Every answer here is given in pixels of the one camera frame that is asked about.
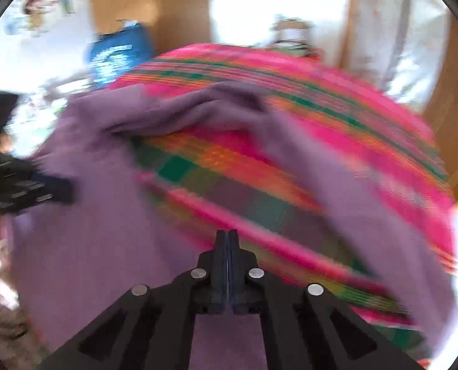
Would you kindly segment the purple fleece garment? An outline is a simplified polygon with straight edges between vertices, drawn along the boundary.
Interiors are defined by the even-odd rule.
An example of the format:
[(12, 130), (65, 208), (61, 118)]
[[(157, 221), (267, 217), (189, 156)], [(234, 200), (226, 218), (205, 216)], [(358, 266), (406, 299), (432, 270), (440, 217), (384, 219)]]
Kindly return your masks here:
[[(134, 286), (165, 286), (196, 268), (200, 254), (214, 248), (217, 231), (235, 230), (240, 248), (253, 253), (262, 270), (294, 286), (319, 283), (354, 311), (323, 283), (293, 284), (268, 270), (236, 228), (218, 228), (213, 242), (202, 245), (158, 211), (136, 145), (172, 114), (186, 111), (187, 121), (195, 121), (193, 108), (209, 99), (210, 92), (198, 91), (162, 102), (140, 85), (80, 94), (33, 155), (45, 175), (75, 185), (74, 203), (47, 201), (8, 222), (15, 285), (51, 355)], [(187, 369), (269, 369), (260, 318), (234, 314), (227, 289), (222, 314), (196, 316)]]

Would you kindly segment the blue printed tote bag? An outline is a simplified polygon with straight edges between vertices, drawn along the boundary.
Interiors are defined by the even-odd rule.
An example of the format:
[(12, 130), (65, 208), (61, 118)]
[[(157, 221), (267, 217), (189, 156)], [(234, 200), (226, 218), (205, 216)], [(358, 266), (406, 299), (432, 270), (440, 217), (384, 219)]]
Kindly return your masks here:
[(87, 62), (93, 87), (103, 88), (120, 75), (155, 56), (147, 28), (138, 21), (125, 20), (122, 28), (102, 34), (90, 45)]

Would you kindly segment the pink plaid tablecloth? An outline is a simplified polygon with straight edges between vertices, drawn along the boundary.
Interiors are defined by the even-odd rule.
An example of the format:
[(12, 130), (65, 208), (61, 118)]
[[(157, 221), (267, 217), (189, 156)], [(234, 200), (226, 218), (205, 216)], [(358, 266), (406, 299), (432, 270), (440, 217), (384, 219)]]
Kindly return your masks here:
[(202, 245), (234, 227), (293, 284), (323, 283), (422, 366), (456, 309), (447, 174), (430, 129), (369, 85), (284, 54), (193, 44), (114, 88), (210, 92), (135, 148), (158, 211)]

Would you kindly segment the wooden wardrobe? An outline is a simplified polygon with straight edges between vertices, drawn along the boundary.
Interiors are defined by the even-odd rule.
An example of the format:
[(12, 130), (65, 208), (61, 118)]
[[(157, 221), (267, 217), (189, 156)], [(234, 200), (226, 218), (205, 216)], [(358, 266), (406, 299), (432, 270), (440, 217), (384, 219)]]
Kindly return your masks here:
[(209, 0), (91, 0), (99, 34), (119, 30), (122, 20), (147, 27), (155, 52), (210, 42)]

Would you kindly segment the wooden room door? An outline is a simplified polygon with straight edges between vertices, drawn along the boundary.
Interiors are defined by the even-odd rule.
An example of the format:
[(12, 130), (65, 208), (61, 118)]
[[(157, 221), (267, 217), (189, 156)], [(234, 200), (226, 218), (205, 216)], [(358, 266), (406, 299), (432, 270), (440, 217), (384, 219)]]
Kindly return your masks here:
[(445, 62), (423, 114), (435, 133), (449, 185), (458, 201), (458, 21), (451, 20)]

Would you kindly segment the brown cardboard box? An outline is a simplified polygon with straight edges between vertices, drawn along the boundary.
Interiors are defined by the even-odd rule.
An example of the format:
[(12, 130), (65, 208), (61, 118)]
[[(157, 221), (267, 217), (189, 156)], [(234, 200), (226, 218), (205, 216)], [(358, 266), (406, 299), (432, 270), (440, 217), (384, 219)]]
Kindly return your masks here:
[(313, 25), (310, 22), (296, 18), (281, 18), (272, 25), (272, 48), (312, 47)]

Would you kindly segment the transparent printed door curtain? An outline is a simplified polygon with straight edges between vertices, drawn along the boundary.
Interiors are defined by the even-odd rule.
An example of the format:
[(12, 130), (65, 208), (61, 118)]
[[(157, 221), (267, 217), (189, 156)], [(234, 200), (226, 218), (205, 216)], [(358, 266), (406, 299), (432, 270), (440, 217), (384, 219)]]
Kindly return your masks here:
[(439, 79), (451, 14), (442, 0), (352, 0), (346, 67), (417, 114)]

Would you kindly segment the cartoon couple wall sticker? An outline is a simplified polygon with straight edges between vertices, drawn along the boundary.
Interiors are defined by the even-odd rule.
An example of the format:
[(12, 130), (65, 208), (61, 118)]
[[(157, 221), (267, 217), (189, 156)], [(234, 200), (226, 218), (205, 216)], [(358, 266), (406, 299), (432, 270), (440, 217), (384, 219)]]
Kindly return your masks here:
[(60, 8), (64, 16), (75, 13), (73, 0), (26, 0), (22, 13), (27, 16), (27, 29), (31, 36), (39, 37), (47, 32), (46, 15), (53, 8)]

